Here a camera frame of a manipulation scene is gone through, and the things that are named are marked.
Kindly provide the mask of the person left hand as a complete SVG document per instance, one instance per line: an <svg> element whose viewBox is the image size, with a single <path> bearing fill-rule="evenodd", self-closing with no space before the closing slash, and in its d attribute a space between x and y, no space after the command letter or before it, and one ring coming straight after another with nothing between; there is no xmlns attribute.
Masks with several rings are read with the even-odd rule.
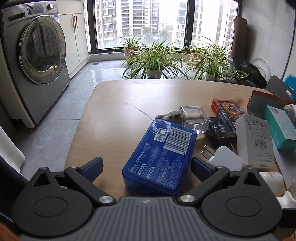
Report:
<svg viewBox="0 0 296 241"><path fill-rule="evenodd" d="M19 241L19 238L5 225L0 223L0 241Z"/></svg>

